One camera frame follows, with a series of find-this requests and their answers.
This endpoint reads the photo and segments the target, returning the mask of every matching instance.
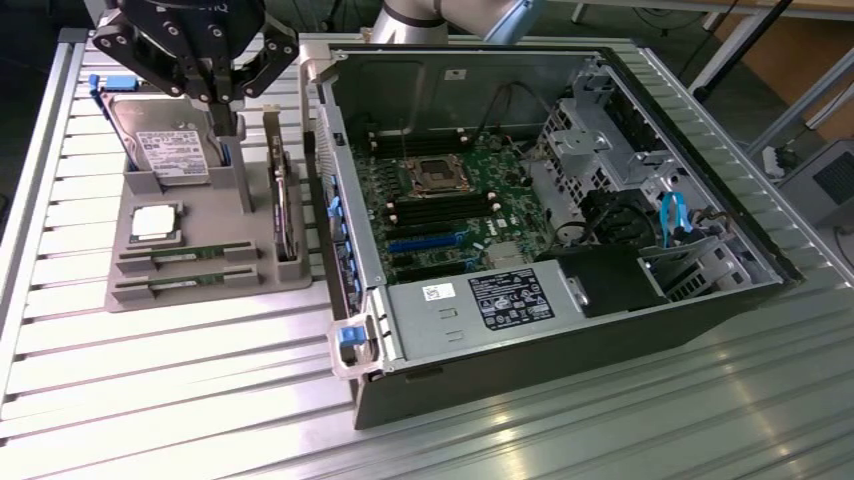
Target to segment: hard drive label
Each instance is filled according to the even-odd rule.
[[[157,177],[182,177],[208,173],[201,142],[194,130],[137,132],[135,137]]]
[[[468,285],[489,330],[516,327],[554,316],[529,268],[469,278]]]

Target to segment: cpu socket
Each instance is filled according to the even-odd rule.
[[[468,191],[468,178],[453,155],[422,157],[406,161],[412,195],[429,197]]]

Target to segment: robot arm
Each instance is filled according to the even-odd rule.
[[[446,23],[489,43],[518,41],[544,0],[384,0],[372,43],[446,43]]]
[[[94,46],[165,94],[199,102],[217,136],[236,135],[228,104],[257,97],[296,59],[296,32],[266,15],[262,0],[110,3]],[[261,51],[232,67],[258,31]]]

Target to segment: floor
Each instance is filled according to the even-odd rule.
[[[292,0],[268,3],[270,13],[278,18],[289,19],[300,31],[316,31],[326,17],[332,1]],[[14,194],[58,28],[63,25],[87,26],[82,2],[78,4],[78,7],[65,5],[63,9],[57,9],[49,15],[41,5],[37,8],[0,7],[3,19],[0,24],[0,71],[3,73],[0,75],[0,110],[3,112],[0,116],[0,128],[3,132],[0,140],[0,210],[3,198],[10,199]],[[707,34],[700,27],[699,14],[693,12],[667,14],[656,11],[649,14],[629,8],[596,6],[588,9],[584,24],[574,25],[569,22],[573,7],[573,4],[549,2],[530,34],[632,38],[640,45],[652,48],[672,71],[681,69]],[[372,23],[377,12],[376,0],[345,0],[334,17],[336,30],[356,31],[360,26]],[[644,20],[653,25],[673,28],[663,34]],[[717,45],[715,39],[707,42],[685,69],[685,83],[699,72]],[[705,105],[733,139],[741,143],[757,136],[785,109],[781,100],[743,65],[732,70]],[[792,127],[792,134],[797,129],[797,126]],[[797,142],[804,155],[819,145],[820,139],[809,134]],[[0,212],[0,230],[2,217]]]

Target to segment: hard drive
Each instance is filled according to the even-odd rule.
[[[131,167],[153,171],[163,186],[209,182],[208,168],[226,164],[205,112],[189,99],[161,93],[101,96]]]

